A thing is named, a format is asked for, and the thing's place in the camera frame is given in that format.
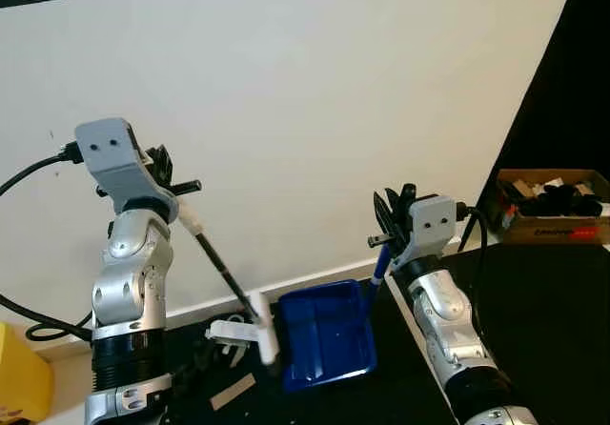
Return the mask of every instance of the black tabletop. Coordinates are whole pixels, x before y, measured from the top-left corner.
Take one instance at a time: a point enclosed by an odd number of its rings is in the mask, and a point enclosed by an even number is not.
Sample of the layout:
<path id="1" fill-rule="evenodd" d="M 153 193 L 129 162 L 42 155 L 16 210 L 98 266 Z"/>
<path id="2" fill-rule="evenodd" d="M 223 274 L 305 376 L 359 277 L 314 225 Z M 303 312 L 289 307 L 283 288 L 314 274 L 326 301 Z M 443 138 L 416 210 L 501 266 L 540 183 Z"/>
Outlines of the black tabletop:
<path id="1" fill-rule="evenodd" d="M 467 293 L 477 255 L 444 259 Z M 610 253 L 597 246 L 488 249 L 481 322 L 498 365 L 531 401 L 541 424 L 606 423 L 609 273 Z M 175 409 L 183 423 L 454 424 L 385 285 L 372 323 L 378 362 L 370 374 L 285 394 L 280 378 L 261 366 L 254 345 L 235 368 L 222 359 L 192 379 Z M 170 369 L 193 359 L 193 344 L 206 325 L 168 332 Z M 278 318 L 276 327 L 283 343 Z M 214 412 L 209 398 L 247 373 L 256 384 Z"/>

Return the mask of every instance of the yellow object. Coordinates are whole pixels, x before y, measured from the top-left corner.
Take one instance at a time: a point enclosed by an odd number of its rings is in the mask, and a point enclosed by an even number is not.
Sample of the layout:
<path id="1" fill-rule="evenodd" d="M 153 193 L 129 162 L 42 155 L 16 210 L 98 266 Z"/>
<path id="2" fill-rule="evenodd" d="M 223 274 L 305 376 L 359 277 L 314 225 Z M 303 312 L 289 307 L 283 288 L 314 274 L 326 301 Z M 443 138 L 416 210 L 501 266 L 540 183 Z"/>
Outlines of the yellow object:
<path id="1" fill-rule="evenodd" d="M 51 366 L 0 322 L 0 422 L 43 420 L 51 408 Z"/>

